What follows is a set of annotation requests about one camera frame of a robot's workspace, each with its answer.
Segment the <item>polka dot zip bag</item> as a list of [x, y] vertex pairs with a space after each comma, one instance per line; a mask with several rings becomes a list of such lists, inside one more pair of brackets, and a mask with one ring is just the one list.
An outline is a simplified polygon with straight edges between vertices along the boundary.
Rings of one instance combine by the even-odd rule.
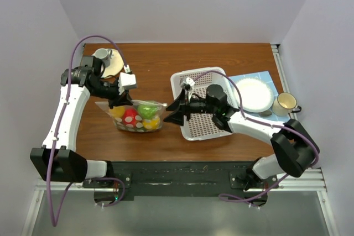
[[[166, 107], [168, 106], [167, 103], [160, 103], [160, 102], [156, 102], [156, 101], [143, 101], [143, 100], [133, 100], [133, 105], [132, 106], [125, 106], [125, 109], [129, 109], [129, 108], [134, 108], [138, 111], [138, 106], [141, 104], [147, 104], [147, 105], [151, 105], [151, 106], [156, 106], [158, 108], [156, 115], [155, 116], [159, 116], [160, 117], [160, 127], [159, 129], [162, 127], [163, 122], [162, 122], [162, 114], [164, 113], [164, 111], [166, 110]], [[107, 102], [95, 102], [95, 104], [102, 110], [104, 111], [106, 114], [108, 114], [110, 116], [110, 118], [113, 121], [113, 124], [115, 125], [115, 127], [118, 130], [124, 130], [124, 131], [129, 131], [129, 132], [135, 132], [135, 133], [149, 133], [149, 132], [154, 132], [157, 131], [159, 129], [156, 130], [146, 130], [143, 128], [143, 124], [142, 124], [142, 120], [143, 118], [139, 115], [136, 116], [136, 119], [138, 120], [138, 123], [136, 125], [136, 127], [134, 128], [130, 128], [127, 127], [126, 125], [124, 125], [122, 123], [122, 119], [121, 118], [113, 118], [110, 114], [109, 114], [109, 106]]]

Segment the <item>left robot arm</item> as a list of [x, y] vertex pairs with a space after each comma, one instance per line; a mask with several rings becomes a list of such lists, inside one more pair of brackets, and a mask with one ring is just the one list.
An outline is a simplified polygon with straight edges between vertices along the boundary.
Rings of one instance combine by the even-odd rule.
[[30, 160], [44, 181], [95, 179], [101, 187], [114, 183], [109, 162], [87, 160], [76, 152], [77, 132], [90, 96], [107, 99], [110, 108], [131, 105], [129, 90], [137, 88], [136, 76], [129, 66], [113, 83], [102, 80], [102, 67], [101, 59], [83, 56], [78, 67], [61, 75], [60, 101], [53, 124], [41, 147], [30, 153]]

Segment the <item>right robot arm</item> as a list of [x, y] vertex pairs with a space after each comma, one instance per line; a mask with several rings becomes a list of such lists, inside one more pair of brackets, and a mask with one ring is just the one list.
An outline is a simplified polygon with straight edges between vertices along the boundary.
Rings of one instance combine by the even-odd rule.
[[271, 145], [274, 154], [257, 159], [247, 170], [247, 183], [254, 188], [260, 187], [270, 176], [281, 173], [300, 177], [319, 160], [318, 146], [299, 121], [271, 123], [247, 116], [228, 103], [220, 85], [209, 85], [204, 98], [193, 97], [183, 88], [166, 110], [169, 112], [164, 118], [166, 123], [183, 126], [192, 114], [210, 114], [218, 129], [248, 135]]

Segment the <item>green fake custard apple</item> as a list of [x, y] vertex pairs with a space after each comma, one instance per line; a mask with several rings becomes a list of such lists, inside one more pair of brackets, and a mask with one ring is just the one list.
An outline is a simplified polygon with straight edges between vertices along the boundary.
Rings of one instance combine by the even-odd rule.
[[138, 113], [143, 119], [151, 119], [156, 115], [158, 108], [147, 104], [138, 106]]

